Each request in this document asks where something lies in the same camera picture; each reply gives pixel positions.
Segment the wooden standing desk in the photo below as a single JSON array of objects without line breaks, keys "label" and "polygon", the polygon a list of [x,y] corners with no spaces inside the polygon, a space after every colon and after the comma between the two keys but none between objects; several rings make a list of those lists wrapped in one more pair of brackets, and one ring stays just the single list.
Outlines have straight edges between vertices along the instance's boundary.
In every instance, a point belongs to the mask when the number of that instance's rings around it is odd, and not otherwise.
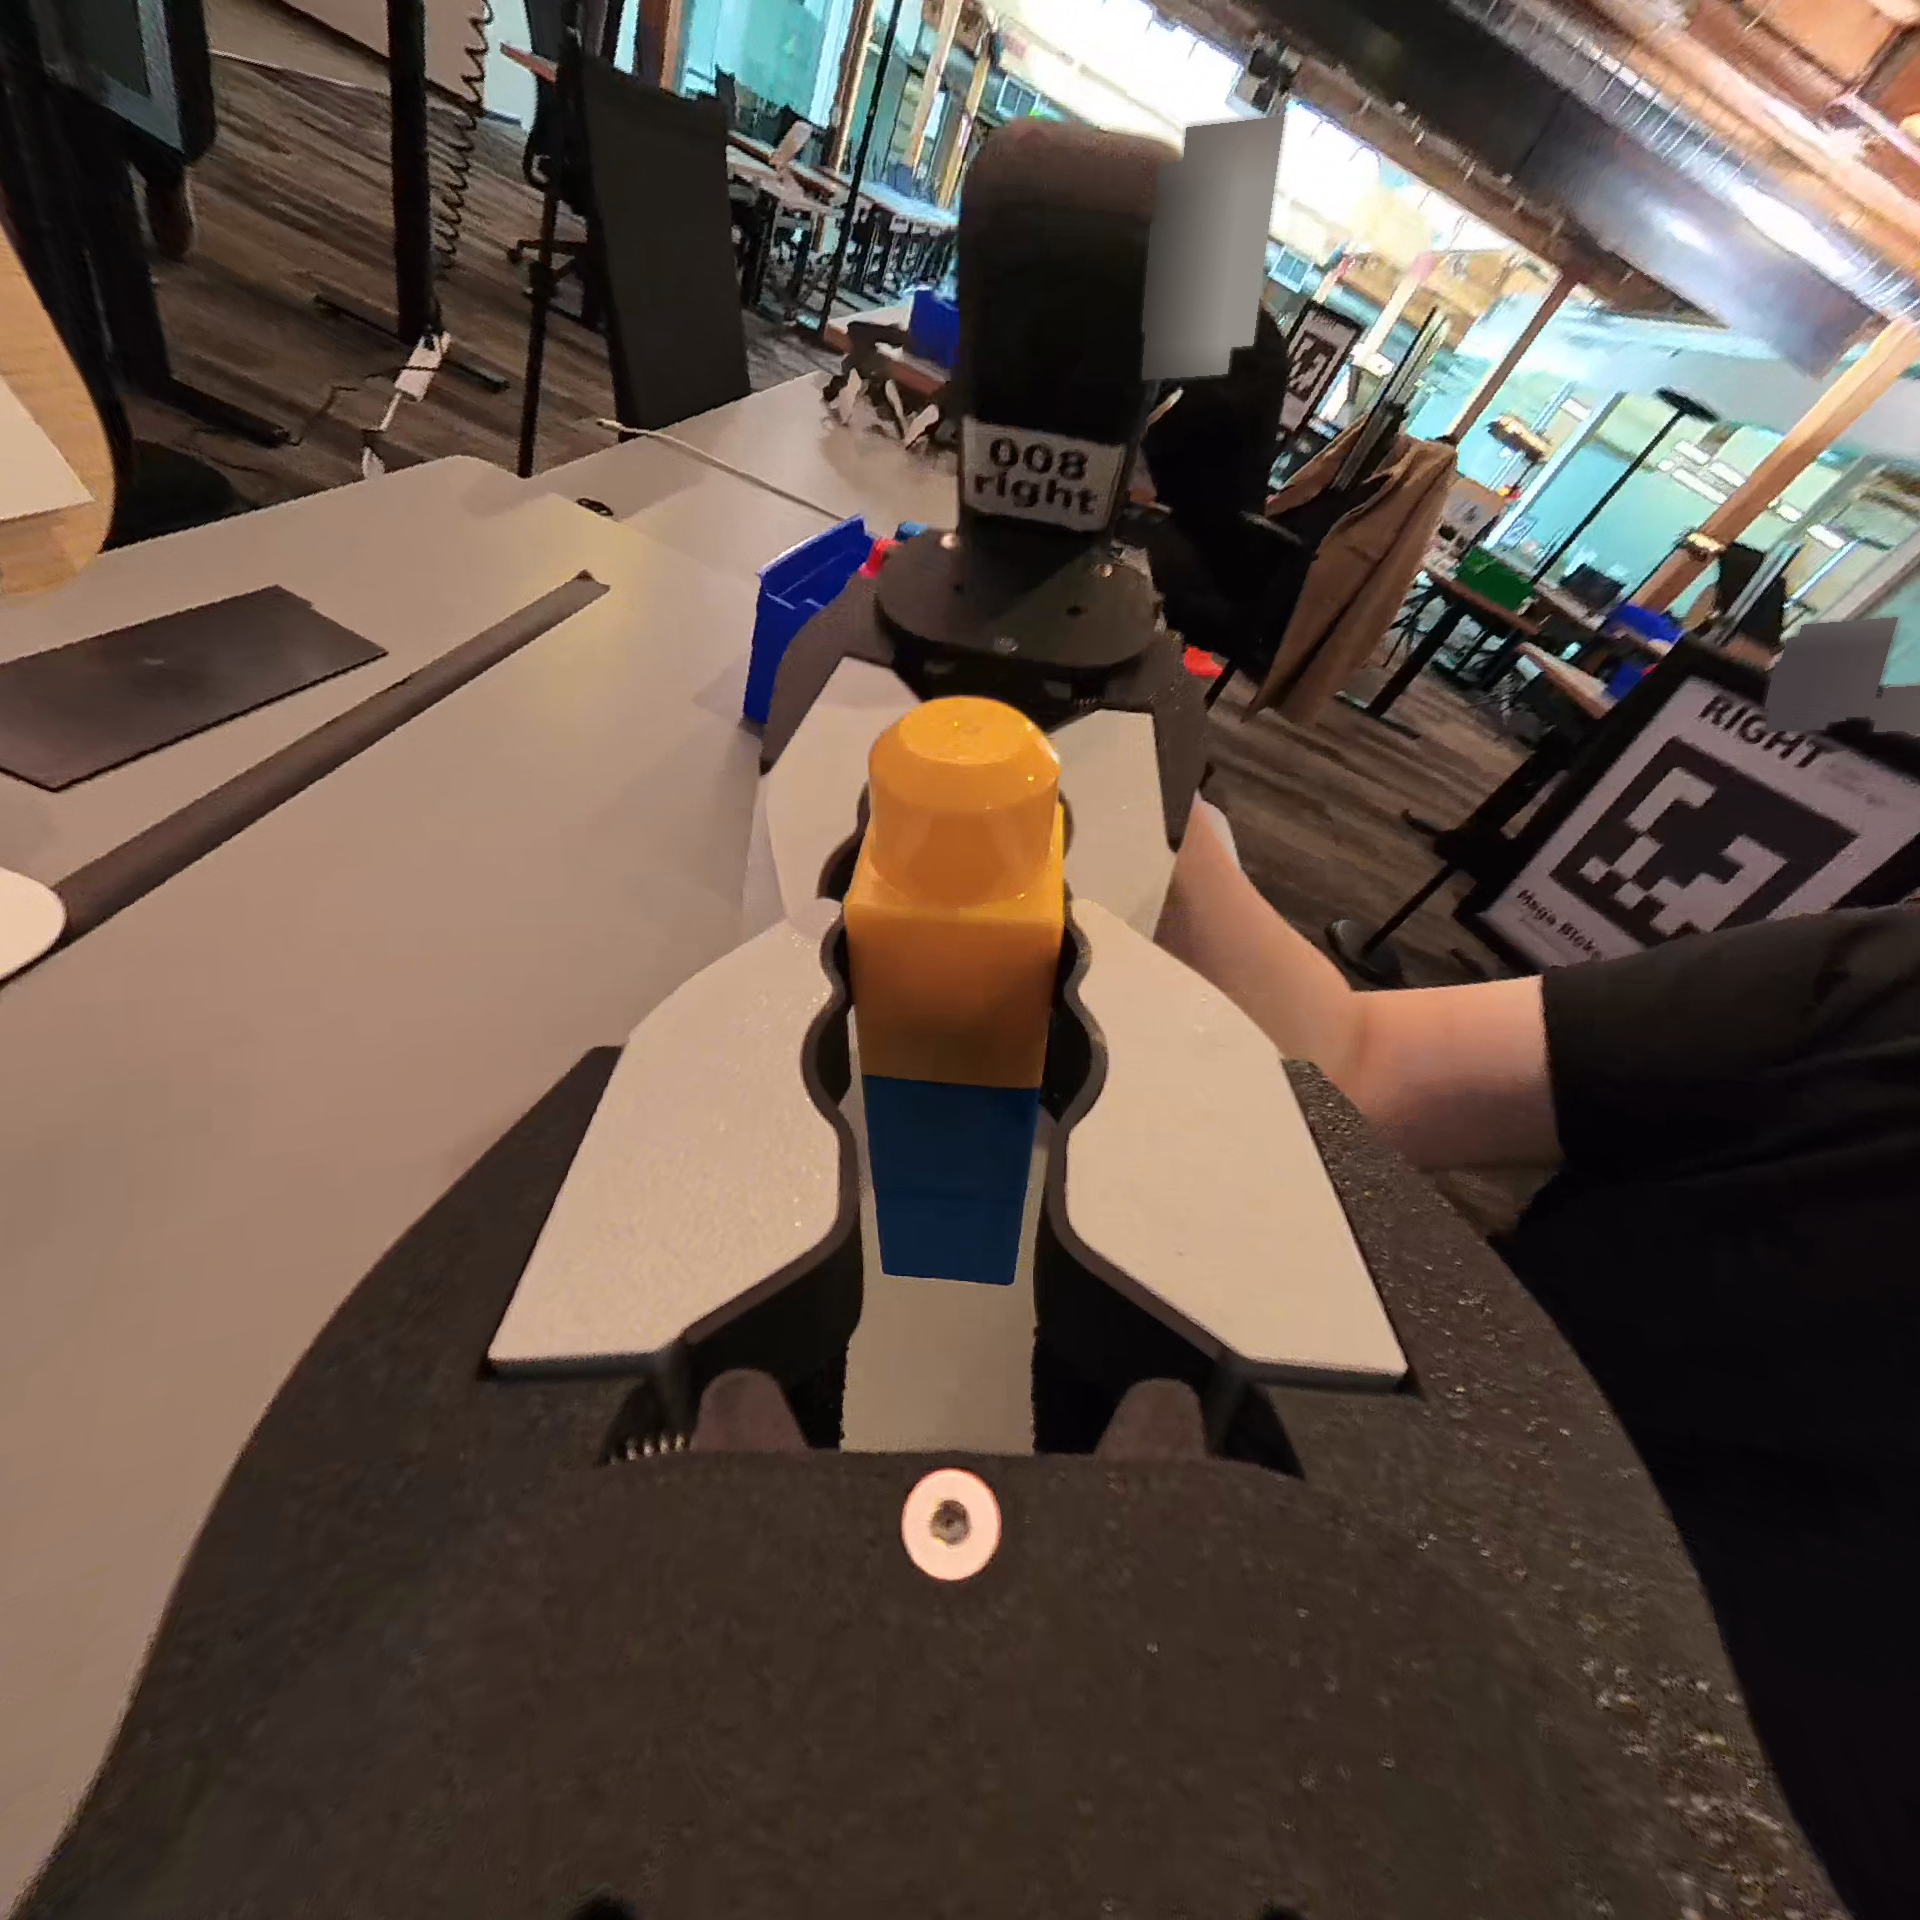
[{"label": "wooden standing desk", "polygon": [[390,110],[390,259],[394,311],[367,307],[335,290],[316,290],[314,307],[356,324],[380,340],[438,347],[438,369],[485,393],[504,393],[510,378],[450,346],[443,324],[442,278],[458,262],[463,236],[475,134],[485,117],[485,75],[494,7],[463,4],[463,67],[454,94],[454,131],[445,180],[437,182],[428,103],[424,3],[387,3],[387,78]]}]

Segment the black office chair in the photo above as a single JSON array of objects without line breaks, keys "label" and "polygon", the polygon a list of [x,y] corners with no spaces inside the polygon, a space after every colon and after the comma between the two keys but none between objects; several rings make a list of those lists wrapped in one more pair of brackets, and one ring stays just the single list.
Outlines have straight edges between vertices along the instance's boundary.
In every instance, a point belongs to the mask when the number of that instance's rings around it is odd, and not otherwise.
[{"label": "black office chair", "polygon": [[1315,542],[1264,511],[1239,511],[1197,539],[1195,553],[1214,609],[1208,651],[1223,662],[1207,694],[1215,705],[1235,679],[1264,684],[1306,588]]}]

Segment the wooden display board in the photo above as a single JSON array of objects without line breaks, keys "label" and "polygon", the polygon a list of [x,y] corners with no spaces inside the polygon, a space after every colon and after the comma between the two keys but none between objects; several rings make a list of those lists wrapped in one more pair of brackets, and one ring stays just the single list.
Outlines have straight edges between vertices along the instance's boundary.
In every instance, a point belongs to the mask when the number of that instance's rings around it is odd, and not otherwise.
[{"label": "wooden display board", "polygon": [[102,414],[7,230],[2,379],[23,398],[92,492],[84,507],[2,523],[2,595],[23,597],[67,585],[100,557],[111,527],[115,466]]}]

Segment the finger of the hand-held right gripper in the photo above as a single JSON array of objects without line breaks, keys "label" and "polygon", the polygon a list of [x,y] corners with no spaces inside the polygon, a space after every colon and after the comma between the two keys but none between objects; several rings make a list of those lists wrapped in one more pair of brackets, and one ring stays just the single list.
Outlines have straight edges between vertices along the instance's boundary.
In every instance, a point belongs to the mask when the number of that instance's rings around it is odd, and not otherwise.
[{"label": "finger of the hand-held right gripper", "polygon": [[826,898],[834,859],[856,838],[872,740],[903,713],[903,698],[823,698],[762,774],[762,929],[804,923]]},{"label": "finger of the hand-held right gripper", "polygon": [[1054,750],[1071,900],[1101,905],[1151,940],[1176,858],[1167,841],[1154,719],[1142,711],[1091,711],[1056,729]]}]

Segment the person's right forearm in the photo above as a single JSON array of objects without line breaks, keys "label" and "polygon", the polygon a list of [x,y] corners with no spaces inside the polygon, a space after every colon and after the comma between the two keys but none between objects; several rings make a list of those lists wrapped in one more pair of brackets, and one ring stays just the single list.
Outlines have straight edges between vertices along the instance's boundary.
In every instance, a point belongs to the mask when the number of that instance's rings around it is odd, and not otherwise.
[{"label": "person's right forearm", "polygon": [[1362,993],[1264,900],[1227,819],[1191,804],[1159,946],[1319,1070],[1418,1169],[1551,1169],[1540,978]]}]

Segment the printed instruction sheet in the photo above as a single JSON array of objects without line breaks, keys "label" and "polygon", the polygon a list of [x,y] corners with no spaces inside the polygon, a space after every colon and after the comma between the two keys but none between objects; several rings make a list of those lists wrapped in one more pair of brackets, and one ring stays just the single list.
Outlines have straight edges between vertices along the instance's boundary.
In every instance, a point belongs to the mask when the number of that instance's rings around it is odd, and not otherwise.
[{"label": "printed instruction sheet", "polygon": [[76,466],[2,379],[2,523],[90,503],[92,492]]}]

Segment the black floor lamp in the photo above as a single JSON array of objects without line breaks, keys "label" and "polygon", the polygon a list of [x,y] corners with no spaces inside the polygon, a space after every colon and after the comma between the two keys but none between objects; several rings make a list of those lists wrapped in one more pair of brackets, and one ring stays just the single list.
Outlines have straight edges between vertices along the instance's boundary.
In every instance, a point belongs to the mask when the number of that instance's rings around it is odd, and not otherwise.
[{"label": "black floor lamp", "polygon": [[1652,458],[1652,453],[1668,439],[1676,426],[1683,421],[1688,423],[1704,423],[1714,426],[1722,421],[1722,409],[1711,407],[1704,399],[1699,399],[1688,393],[1676,388],[1656,388],[1656,402],[1666,409],[1666,419],[1656,423],[1652,434],[1646,444],[1631,454],[1631,460],[1620,468],[1614,482],[1597,493],[1590,507],[1565,530],[1560,542],[1543,553],[1540,564],[1528,574],[1526,585],[1536,588],[1546,580],[1551,566],[1570,551],[1570,546],[1596,523],[1602,510],[1623,492],[1623,487],[1644,468],[1644,463]]}]

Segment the black white pattern sign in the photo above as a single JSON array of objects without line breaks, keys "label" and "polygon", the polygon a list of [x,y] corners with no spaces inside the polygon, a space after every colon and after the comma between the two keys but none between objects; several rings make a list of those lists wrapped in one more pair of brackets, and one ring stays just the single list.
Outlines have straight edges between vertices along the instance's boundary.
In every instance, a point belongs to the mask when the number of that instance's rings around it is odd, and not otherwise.
[{"label": "black white pattern sign", "polygon": [[1812,627],[1770,667],[1679,641],[1620,699],[1557,729],[1432,841],[1436,873],[1378,929],[1328,923],[1354,977],[1454,877],[1454,918],[1543,972],[1668,940],[1916,898],[1916,685],[1884,685],[1888,617]]}]

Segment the person's black shirt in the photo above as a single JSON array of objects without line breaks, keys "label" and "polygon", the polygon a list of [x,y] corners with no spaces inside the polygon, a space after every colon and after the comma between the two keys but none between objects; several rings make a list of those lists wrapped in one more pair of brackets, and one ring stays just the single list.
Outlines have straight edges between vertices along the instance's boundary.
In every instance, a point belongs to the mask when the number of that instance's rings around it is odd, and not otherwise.
[{"label": "person's black shirt", "polygon": [[1543,977],[1560,1169],[1501,1257],[1656,1483],[1852,1916],[1917,1911],[1917,917]]}]

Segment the brown coat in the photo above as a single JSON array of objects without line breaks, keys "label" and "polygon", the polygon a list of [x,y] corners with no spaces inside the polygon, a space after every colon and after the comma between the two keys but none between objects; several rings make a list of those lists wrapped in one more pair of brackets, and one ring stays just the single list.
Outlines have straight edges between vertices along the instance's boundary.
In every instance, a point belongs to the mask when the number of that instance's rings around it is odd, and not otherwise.
[{"label": "brown coat", "polygon": [[1451,439],[1399,431],[1333,516],[1246,713],[1316,724],[1368,662],[1424,566],[1456,481]]}]

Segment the orange mega block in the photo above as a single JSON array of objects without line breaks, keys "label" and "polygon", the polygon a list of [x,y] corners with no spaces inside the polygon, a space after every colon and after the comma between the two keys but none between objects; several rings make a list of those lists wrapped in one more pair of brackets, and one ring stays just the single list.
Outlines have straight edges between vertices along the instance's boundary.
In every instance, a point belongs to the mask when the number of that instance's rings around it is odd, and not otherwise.
[{"label": "orange mega block", "polygon": [[1061,759],[1014,707],[926,701],[870,746],[844,900],[866,1075],[1040,1090],[1064,942]]}]

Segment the black rectangular pad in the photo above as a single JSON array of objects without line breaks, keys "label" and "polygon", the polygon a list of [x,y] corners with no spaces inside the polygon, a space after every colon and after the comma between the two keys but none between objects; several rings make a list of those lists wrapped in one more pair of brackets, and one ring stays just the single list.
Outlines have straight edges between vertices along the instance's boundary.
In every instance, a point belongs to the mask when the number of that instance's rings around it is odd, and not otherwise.
[{"label": "black rectangular pad", "polygon": [[62,794],[384,657],[278,585],[71,641],[2,665],[2,772]]}]

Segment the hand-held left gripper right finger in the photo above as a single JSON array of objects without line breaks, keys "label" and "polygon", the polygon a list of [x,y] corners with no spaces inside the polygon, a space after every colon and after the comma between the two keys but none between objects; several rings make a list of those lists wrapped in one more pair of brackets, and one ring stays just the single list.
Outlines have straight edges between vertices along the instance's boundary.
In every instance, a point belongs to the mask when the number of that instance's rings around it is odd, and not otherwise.
[{"label": "hand-held left gripper right finger", "polygon": [[1047,1346],[1080,1379],[1176,1379],[1214,1419],[1407,1382],[1279,1051],[1098,902],[1067,902],[1047,1113]]}]

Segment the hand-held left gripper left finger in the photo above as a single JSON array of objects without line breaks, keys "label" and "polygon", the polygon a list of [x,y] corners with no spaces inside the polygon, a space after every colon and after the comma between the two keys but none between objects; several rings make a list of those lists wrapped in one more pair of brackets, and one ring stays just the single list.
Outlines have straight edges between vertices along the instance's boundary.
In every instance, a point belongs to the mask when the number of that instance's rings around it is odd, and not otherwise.
[{"label": "hand-held left gripper left finger", "polygon": [[754,1370],[840,1370],[862,1313],[836,917],[784,918],[616,1054],[502,1313],[502,1379],[636,1377],[672,1411]]}]

